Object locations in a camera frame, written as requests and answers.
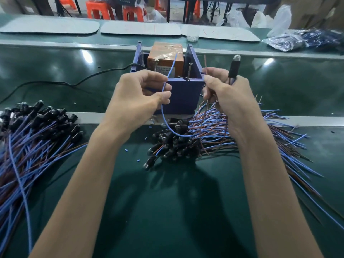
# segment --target plastic cup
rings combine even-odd
[[[187,26],[187,41],[191,43],[198,42],[200,37],[200,28],[197,25],[188,25]]]

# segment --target red plastic stool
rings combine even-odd
[[[154,9],[157,10],[157,11],[165,11],[164,8],[161,8],[161,7],[160,7],[159,0],[155,0]]]
[[[123,6],[123,20],[124,21],[128,20],[128,15],[129,15],[129,21],[135,21],[134,13],[136,13],[138,22],[143,22],[144,15],[147,15],[145,8]]]
[[[60,3],[62,5],[69,5],[70,7],[72,7],[74,10],[76,10],[76,6],[73,0],[60,0]]]
[[[185,11],[185,17],[187,16],[187,11],[189,9],[189,1],[187,1],[187,10]],[[200,0],[196,1],[194,15],[198,19],[200,17]]]
[[[114,13],[112,12],[111,6],[108,3],[97,3],[97,2],[86,2],[87,16],[88,18],[100,19],[101,12],[105,20],[114,20]]]

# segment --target hand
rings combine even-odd
[[[203,98],[215,102],[217,97],[217,109],[228,116],[228,130],[235,139],[264,122],[248,79],[238,76],[230,86],[227,70],[207,68],[207,73],[204,76],[206,86],[203,88]]]
[[[146,88],[162,90],[167,77],[150,70],[126,73],[117,83],[114,94],[101,123],[116,133],[124,143],[130,134],[142,126],[161,104],[169,104],[172,86],[166,83],[165,91],[153,93]]]

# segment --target forearm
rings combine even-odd
[[[259,257],[323,257],[264,121],[238,139]]]
[[[30,258],[92,257],[114,162],[121,146],[99,126]]]

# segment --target white mat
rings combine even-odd
[[[133,35],[182,35],[180,26],[175,23],[143,23],[138,21],[107,21],[101,33]]]
[[[249,30],[225,26],[184,25],[182,27],[182,35],[187,36],[187,28],[190,26],[200,29],[200,38],[239,40],[242,42],[260,41],[260,39]]]
[[[49,18],[28,15],[10,21],[0,28],[3,33],[57,33],[91,34],[100,27],[99,22],[77,18]]]

